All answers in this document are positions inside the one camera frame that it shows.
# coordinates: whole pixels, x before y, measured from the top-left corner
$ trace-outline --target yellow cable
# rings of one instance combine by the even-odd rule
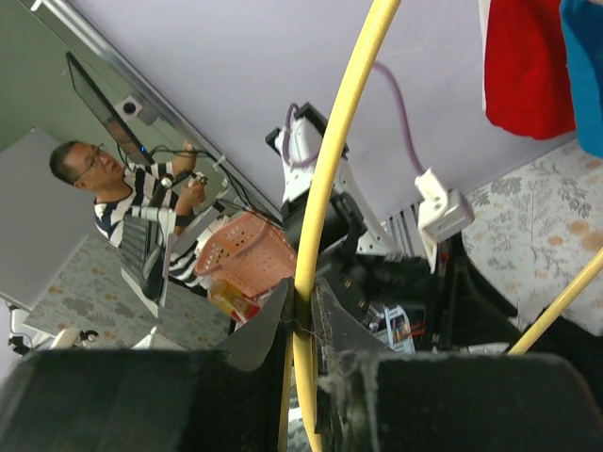
[[[318,243],[322,235],[335,172],[350,130],[351,119],[356,112],[371,67],[400,3],[401,0],[374,0],[370,7],[335,98],[329,125],[320,147],[301,228],[300,250],[295,272],[297,325],[293,335],[293,359],[303,424],[314,452],[322,450],[320,438],[314,432],[316,365],[309,333],[310,294],[316,277]]]
[[[542,313],[538,320],[524,333],[517,343],[509,350],[513,355],[523,354],[528,348],[534,345],[540,336],[548,327],[559,317],[586,286],[603,269],[603,249],[596,254],[591,262],[578,274],[578,276],[569,283],[565,290],[557,297],[555,301]]]

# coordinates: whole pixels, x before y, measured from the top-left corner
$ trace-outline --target red cloth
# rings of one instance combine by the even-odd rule
[[[483,73],[493,125],[537,139],[576,129],[560,3],[492,0]]]

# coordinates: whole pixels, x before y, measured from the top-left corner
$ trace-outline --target pink basket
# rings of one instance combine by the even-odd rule
[[[197,276],[224,280],[254,299],[295,274],[296,255],[281,230],[245,213],[207,241],[195,266]]]

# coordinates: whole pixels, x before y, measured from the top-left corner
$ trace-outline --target floral wallpaper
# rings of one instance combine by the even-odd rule
[[[99,347],[131,347],[153,326],[181,347],[210,348],[227,336],[229,319],[206,299],[170,284],[154,317],[122,279],[119,251],[89,237],[25,323],[57,334],[66,327],[100,333]]]
[[[532,321],[603,247],[603,161],[573,141],[468,195],[464,231],[481,273]],[[603,276],[564,316],[603,334]]]

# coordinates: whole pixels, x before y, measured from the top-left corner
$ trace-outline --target monitor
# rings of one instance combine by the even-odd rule
[[[128,158],[134,163],[153,163],[153,158],[147,154],[139,139],[136,138],[122,117],[115,111],[111,102],[94,83],[81,63],[71,52],[67,53],[66,58],[73,89],[127,154]]]

